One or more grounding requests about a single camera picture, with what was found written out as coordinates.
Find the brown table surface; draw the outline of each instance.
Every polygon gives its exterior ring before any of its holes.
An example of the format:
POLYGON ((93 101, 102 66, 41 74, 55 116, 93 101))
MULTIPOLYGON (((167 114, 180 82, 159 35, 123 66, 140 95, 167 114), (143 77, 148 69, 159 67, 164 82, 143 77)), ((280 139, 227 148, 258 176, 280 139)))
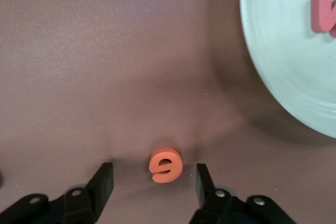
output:
POLYGON ((195 164, 297 223, 336 223, 336 140, 288 114, 250 60, 239 0, 0 0, 0 211, 113 160, 98 223, 188 223, 195 164), (184 170, 156 184, 150 155, 184 170))

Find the pale green plate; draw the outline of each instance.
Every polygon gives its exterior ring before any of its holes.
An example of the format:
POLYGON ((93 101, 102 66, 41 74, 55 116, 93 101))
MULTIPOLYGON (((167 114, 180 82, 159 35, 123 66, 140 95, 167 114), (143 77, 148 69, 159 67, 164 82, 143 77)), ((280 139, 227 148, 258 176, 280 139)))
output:
POLYGON ((240 0, 262 80, 294 117, 336 137, 336 38, 311 29, 311 0, 240 0))

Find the letter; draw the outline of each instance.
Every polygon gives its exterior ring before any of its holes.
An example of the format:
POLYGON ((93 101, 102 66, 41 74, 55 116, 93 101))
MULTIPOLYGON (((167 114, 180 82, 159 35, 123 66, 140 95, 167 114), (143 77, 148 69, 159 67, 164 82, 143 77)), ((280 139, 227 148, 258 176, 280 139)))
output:
POLYGON ((168 183, 176 180, 183 169, 179 153, 171 148, 162 148, 154 152, 149 163, 149 171, 157 183, 168 183))
POLYGON ((311 28, 315 33, 329 31, 336 37, 336 7, 332 0, 311 0, 311 28))

